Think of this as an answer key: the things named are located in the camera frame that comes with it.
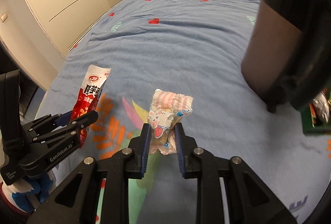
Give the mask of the blue white gloved hand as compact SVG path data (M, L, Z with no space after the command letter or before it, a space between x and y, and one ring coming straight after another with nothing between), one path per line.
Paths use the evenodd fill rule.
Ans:
M21 214L31 214L55 190L55 182L53 171L35 179L18 179L11 185L1 182L1 199L9 209Z

